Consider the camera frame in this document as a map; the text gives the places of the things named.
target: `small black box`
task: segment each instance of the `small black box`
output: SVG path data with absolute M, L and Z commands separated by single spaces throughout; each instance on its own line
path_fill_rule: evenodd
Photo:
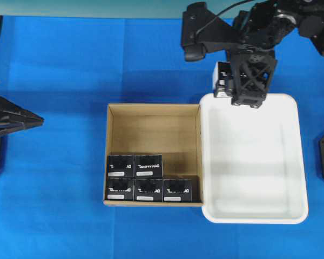
M 136 179 L 135 201 L 163 201 L 163 180 Z
M 108 178 L 106 191 L 108 200 L 133 201 L 134 179 Z
M 192 202 L 191 180 L 164 180 L 163 201 Z
M 162 155 L 136 155 L 136 178 L 163 178 Z
M 134 155 L 109 155 L 108 177 L 134 178 Z

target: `white bin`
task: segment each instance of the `white bin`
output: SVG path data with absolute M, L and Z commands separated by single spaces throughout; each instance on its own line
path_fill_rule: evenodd
M 204 96 L 205 217 L 214 223 L 297 224 L 308 215 L 298 108 L 269 94 L 259 109 Z

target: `teal wall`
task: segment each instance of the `teal wall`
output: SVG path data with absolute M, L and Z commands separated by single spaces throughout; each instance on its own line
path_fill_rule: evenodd
M 239 0 L 208 0 L 208 8 L 219 12 Z M 94 18 L 181 18 L 186 6 L 196 0 L 0 0 L 0 15 L 94 17 Z M 233 18 L 238 6 L 223 18 Z

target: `black cable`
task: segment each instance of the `black cable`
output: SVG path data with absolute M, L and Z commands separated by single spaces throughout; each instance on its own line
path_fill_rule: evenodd
M 220 15 L 224 14 L 226 11 L 228 11 L 231 8 L 236 7 L 236 6 L 240 5 L 240 4 L 246 4 L 246 3 L 252 2 L 252 1 L 256 1 L 256 0 L 243 0 L 243 1 L 237 2 L 235 4 L 232 4 L 231 6 L 227 7 L 226 9 L 220 11 L 218 14 L 215 15 L 215 17 L 210 22 L 208 22 L 203 27 L 201 27 L 200 29 L 198 29 L 195 32 L 195 36 L 197 36 L 198 34 L 200 34 L 202 32 L 202 30 L 204 30 L 206 27 L 208 27 L 210 24 L 212 24 L 216 20 L 217 17 L 219 17 Z

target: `blue table surface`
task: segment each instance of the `blue table surface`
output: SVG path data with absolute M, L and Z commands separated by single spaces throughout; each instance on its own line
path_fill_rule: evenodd
M 324 57 L 297 31 L 276 48 L 271 92 L 298 102 L 305 222 L 212 224 L 200 208 L 103 205 L 107 103 L 198 103 L 211 92 L 224 53 L 186 63 L 180 33 L 178 19 L 5 17 L 0 95 L 45 124 L 5 139 L 0 259 L 324 258 Z

